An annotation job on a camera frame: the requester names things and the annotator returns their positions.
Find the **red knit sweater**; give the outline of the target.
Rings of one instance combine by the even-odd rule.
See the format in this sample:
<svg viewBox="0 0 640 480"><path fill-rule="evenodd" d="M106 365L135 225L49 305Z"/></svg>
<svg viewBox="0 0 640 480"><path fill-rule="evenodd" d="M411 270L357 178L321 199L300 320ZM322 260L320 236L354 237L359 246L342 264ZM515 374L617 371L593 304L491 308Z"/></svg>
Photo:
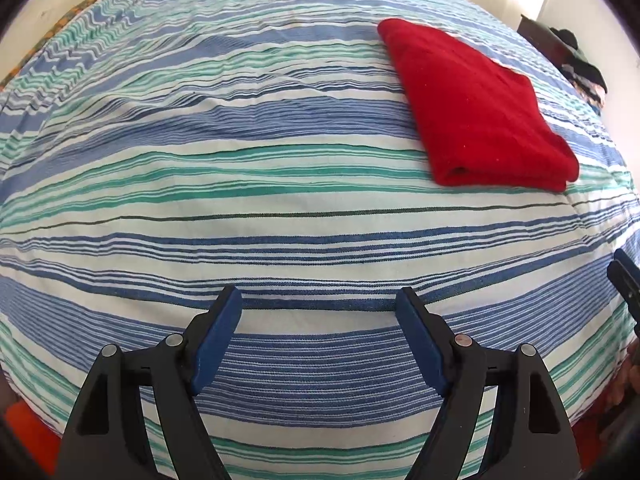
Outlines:
<svg viewBox="0 0 640 480"><path fill-rule="evenodd" d="M542 117L526 76L431 26L388 18L378 34L437 184L561 193L578 179L577 157Z"/></svg>

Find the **dark clothes pile on table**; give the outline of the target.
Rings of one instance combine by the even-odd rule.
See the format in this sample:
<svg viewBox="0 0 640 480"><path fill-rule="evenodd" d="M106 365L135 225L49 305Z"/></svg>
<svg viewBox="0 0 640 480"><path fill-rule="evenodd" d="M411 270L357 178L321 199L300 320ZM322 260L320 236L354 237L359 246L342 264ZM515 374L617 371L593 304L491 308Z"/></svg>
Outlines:
<svg viewBox="0 0 640 480"><path fill-rule="evenodd" d="M576 36L570 30L554 27L550 30L570 50L570 57L561 63L561 73L594 112L601 115L608 95L608 86L600 70L588 61L584 52L578 47Z"/></svg>

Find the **dark wooden side table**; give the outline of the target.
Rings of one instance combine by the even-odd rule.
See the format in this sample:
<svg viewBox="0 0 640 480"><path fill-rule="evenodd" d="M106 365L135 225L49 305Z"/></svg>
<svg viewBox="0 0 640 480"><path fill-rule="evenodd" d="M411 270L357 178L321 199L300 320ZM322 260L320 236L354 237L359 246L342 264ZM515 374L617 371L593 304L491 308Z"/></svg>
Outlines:
<svg viewBox="0 0 640 480"><path fill-rule="evenodd" d="M524 14L518 24L518 33L534 46L556 68L568 64L573 58L570 47L548 27L531 20Z"/></svg>

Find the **blue green striped bedspread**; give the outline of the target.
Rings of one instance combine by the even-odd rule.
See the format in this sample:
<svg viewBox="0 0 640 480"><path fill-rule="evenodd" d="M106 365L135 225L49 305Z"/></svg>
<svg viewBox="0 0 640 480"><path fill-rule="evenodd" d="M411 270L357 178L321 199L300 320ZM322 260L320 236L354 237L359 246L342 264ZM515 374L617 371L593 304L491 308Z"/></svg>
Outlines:
<svg viewBox="0 0 640 480"><path fill-rule="evenodd" d="M442 29L526 76L579 178L436 184L376 26ZM600 118L466 0L98 0L1 93L1 366L59 438L96 355L243 314L196 404L235 479L401 479L439 408L409 286L490 348L537 348L570 420L626 351L606 267L639 200Z"/></svg>

